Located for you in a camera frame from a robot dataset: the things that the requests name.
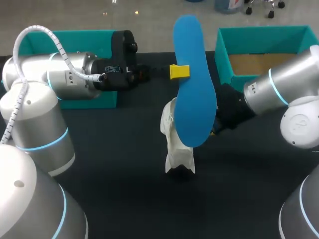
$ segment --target open box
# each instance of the open box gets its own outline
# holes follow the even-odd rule
[[[220,28],[215,49],[220,82],[243,91],[246,82],[316,44],[309,26]]]
[[[89,51],[101,58],[112,56],[113,30],[54,31],[66,52]],[[30,32],[23,39],[19,55],[50,54],[57,52],[53,41],[44,32]],[[115,108],[117,92],[102,92],[92,100],[60,100],[63,109]]]

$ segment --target white shoe upper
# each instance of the white shoe upper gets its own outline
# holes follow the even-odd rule
[[[184,165],[195,173],[193,148],[185,146],[179,139],[174,124],[174,109],[176,98],[168,102],[164,107],[160,131],[166,136],[168,154],[166,157],[165,171]]]

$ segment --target black table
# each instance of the black table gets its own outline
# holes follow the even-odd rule
[[[213,52],[207,61],[218,84]],[[138,54],[138,62],[168,65],[175,56]],[[183,168],[166,175],[160,117],[178,85],[163,76],[119,93],[117,109],[63,111],[76,161],[56,180],[85,211],[89,238],[279,239],[280,208],[318,154],[284,141],[281,110],[196,148],[195,175]]]

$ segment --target shoe insole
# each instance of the shoe insole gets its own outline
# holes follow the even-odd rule
[[[198,147],[207,140],[213,128],[217,99],[197,18],[192,15],[180,17],[174,26],[173,40],[178,65],[190,66],[190,77],[179,81],[175,127],[183,144]]]

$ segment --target white cable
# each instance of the white cable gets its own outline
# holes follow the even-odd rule
[[[38,26],[38,25],[27,27],[25,30],[23,30],[19,34],[19,36],[15,40],[14,47],[13,47],[13,63],[14,63],[15,69],[16,69],[16,71],[18,73],[18,76],[19,76],[18,80],[22,81],[22,88],[20,90],[20,94],[19,94],[18,99],[16,101],[16,104],[14,106],[14,110],[13,110],[13,112],[11,114],[11,117],[10,117],[10,119],[8,121],[8,124],[7,124],[6,128],[5,128],[5,131],[4,131],[4,134],[3,134],[2,139],[0,141],[0,144],[6,144],[7,141],[9,140],[9,138],[11,136],[11,132],[12,132],[12,129],[13,129],[13,125],[14,125],[15,119],[16,119],[17,114],[18,114],[18,112],[19,112],[19,110],[21,108],[21,105],[23,104],[24,97],[25,97],[25,95],[27,93],[27,90],[28,90],[28,81],[25,78],[24,73],[22,72],[22,69],[21,69],[21,66],[20,66],[20,62],[19,62],[19,58],[18,58],[18,54],[19,54],[20,44],[21,44],[23,38],[31,31],[42,31],[42,32],[45,32],[52,39],[52,41],[54,42],[55,46],[58,48],[58,50],[59,50],[59,52],[60,52],[60,54],[62,56],[62,59],[64,60],[64,62],[67,64],[67,66],[69,67],[70,71],[74,75],[80,77],[83,80],[93,81],[93,82],[101,82],[102,79],[103,79],[103,76],[100,75],[100,74],[85,75],[83,73],[78,72],[74,68],[74,66],[71,63],[71,61],[69,60],[69,58],[68,58],[67,54],[65,53],[65,50],[63,49],[59,39],[48,28],[46,28],[44,26]]]

